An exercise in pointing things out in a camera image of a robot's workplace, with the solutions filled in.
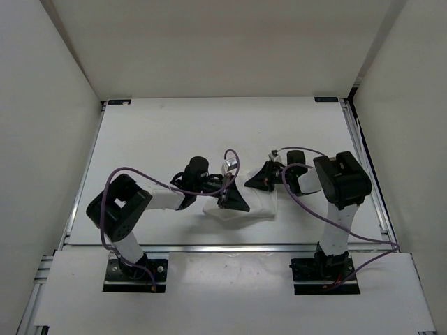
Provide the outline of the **white pleated skirt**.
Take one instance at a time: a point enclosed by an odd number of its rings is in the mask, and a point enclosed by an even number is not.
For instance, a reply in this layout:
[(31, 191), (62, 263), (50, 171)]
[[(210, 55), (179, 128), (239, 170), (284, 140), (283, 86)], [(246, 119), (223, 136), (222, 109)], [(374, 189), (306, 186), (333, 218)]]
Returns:
[(277, 192), (261, 191), (244, 185), (257, 172), (256, 169), (252, 169), (238, 176), (235, 182), (242, 199), (249, 206), (248, 211), (220, 209), (213, 200), (208, 200), (203, 207), (203, 213), (210, 218), (224, 223), (242, 223), (252, 220), (261, 221), (274, 218), (277, 213)]

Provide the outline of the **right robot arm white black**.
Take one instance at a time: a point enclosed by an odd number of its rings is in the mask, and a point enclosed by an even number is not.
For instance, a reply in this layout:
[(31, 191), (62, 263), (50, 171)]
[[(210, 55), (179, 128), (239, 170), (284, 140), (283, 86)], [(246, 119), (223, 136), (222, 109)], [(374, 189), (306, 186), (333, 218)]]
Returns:
[(353, 218), (360, 205), (372, 191), (371, 180), (350, 151), (334, 157), (320, 155), (307, 167), (305, 151), (293, 147), (283, 164), (277, 150), (245, 186), (272, 192), (276, 185), (286, 184), (297, 197), (321, 191), (328, 202), (327, 224), (317, 243), (312, 259), (298, 260), (294, 266), (303, 272), (306, 280), (333, 280), (346, 278), (349, 264), (347, 241)]

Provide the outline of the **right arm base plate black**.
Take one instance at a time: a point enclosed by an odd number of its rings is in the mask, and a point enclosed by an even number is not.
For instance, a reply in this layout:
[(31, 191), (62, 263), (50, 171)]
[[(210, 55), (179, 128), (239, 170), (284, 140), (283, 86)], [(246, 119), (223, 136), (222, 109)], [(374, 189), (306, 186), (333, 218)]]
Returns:
[(355, 269), (350, 257), (346, 265), (330, 269), (326, 274), (321, 273), (313, 258), (292, 258), (289, 267), (295, 296), (360, 294), (356, 276), (338, 286)]

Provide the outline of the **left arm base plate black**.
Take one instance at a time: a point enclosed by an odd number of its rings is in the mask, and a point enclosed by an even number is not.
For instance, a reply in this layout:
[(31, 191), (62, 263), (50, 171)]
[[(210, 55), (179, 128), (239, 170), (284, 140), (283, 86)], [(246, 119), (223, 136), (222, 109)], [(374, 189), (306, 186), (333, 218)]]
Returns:
[(149, 256), (146, 268), (152, 273), (155, 286), (153, 286), (152, 279), (145, 270), (131, 269), (115, 255), (109, 255), (103, 281), (103, 291), (164, 293), (168, 276), (168, 259)]

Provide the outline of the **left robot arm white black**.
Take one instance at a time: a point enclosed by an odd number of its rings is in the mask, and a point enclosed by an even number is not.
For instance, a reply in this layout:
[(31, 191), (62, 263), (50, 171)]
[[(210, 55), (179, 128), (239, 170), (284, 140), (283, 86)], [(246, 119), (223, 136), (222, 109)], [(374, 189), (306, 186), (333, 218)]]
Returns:
[(159, 189), (143, 189), (128, 174), (110, 177), (103, 191), (88, 205), (86, 214), (100, 230), (101, 242), (118, 259), (118, 267), (132, 281), (150, 280), (154, 270), (138, 244), (133, 229), (143, 212), (150, 209), (181, 211), (199, 196), (217, 199), (217, 207), (248, 212), (249, 205), (237, 189), (234, 172), (210, 174), (206, 158), (195, 156), (170, 184)]

